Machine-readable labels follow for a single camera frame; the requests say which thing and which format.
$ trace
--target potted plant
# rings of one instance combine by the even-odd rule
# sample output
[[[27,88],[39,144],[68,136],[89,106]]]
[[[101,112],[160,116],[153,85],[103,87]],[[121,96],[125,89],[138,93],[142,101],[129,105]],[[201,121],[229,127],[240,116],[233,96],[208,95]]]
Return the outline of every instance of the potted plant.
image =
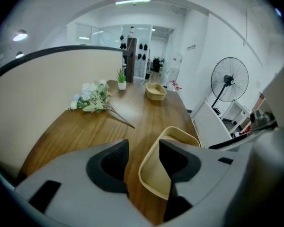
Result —
[[[118,76],[117,76],[118,88],[119,90],[125,90],[126,89],[126,81],[125,81],[126,76],[123,74],[121,68],[117,70],[117,72],[118,72]]]

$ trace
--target wall socket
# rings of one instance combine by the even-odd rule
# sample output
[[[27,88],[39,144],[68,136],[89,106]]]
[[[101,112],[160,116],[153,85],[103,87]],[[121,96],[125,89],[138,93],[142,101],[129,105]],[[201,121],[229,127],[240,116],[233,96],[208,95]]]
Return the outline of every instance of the wall socket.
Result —
[[[189,47],[187,48],[188,51],[189,51],[189,50],[193,50],[193,49],[195,49],[195,44],[194,44],[194,45],[191,45],[191,46],[189,46]]]

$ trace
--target flower bouquet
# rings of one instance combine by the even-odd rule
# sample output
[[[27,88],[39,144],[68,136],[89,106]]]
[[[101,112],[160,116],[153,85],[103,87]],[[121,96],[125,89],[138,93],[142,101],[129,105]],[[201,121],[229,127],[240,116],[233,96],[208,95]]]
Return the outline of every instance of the flower bouquet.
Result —
[[[105,80],[95,81],[95,83],[84,83],[82,85],[81,95],[76,94],[71,102],[69,109],[82,109],[86,112],[100,113],[103,110],[109,110],[117,114],[127,124],[132,126],[120,114],[118,114],[109,103],[111,97],[108,91],[109,86]]]

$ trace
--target black fan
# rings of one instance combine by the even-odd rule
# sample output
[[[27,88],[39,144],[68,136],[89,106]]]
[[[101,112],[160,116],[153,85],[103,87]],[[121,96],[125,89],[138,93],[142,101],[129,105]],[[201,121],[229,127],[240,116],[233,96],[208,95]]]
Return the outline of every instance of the black fan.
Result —
[[[223,102],[238,100],[245,93],[248,81],[248,71],[240,60],[234,57],[227,57],[221,60],[212,73],[212,91],[217,97],[212,108],[218,100]]]

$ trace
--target beige wall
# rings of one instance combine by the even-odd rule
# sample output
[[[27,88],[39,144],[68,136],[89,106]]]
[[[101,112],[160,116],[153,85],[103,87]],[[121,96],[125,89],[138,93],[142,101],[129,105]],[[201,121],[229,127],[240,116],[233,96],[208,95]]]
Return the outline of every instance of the beige wall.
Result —
[[[115,79],[122,53],[59,52],[0,77],[0,165],[16,177],[30,150],[85,82]]]

